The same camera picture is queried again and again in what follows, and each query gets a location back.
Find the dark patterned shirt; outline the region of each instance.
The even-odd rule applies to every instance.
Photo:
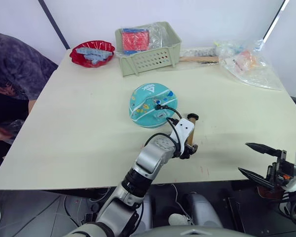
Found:
[[[36,100],[57,65],[22,41],[0,34],[0,93]]]

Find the white wall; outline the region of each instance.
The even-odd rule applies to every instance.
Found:
[[[115,45],[121,27],[168,21],[183,47],[217,39],[260,39],[282,0],[45,0],[70,47],[89,40]]]
[[[264,51],[291,96],[296,97],[296,0],[290,0]]]
[[[0,0],[0,33],[22,40],[57,64],[66,52],[37,0]]]

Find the red bowl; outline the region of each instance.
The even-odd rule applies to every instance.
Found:
[[[83,54],[76,52],[75,49],[81,48],[81,47],[101,49],[101,50],[112,52],[113,55],[109,56],[105,61],[100,61],[97,64],[93,65],[90,60],[86,60],[84,58]],[[105,65],[108,61],[110,61],[113,58],[114,50],[115,50],[114,46],[109,42],[105,42],[102,40],[93,40],[93,41],[79,44],[77,47],[75,47],[73,49],[73,51],[70,54],[70,57],[71,57],[73,63],[79,64],[79,65],[84,66],[86,68],[98,68],[102,65]]]

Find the white table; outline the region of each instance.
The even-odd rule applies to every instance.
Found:
[[[97,68],[71,62],[67,52],[0,167],[0,190],[80,189],[117,185],[145,141],[169,125],[141,128],[128,115],[132,91],[158,82],[178,97],[178,110],[196,113],[188,160],[171,159],[155,183],[245,179],[237,167],[266,174],[274,157],[244,144],[296,151],[296,105],[286,91],[240,83],[217,66],[149,71],[123,78],[118,59]]]

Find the teal round box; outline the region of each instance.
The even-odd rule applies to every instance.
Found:
[[[155,128],[167,122],[171,110],[155,110],[156,105],[178,106],[177,97],[168,87],[159,83],[147,83],[134,90],[129,101],[129,116],[141,127]]]

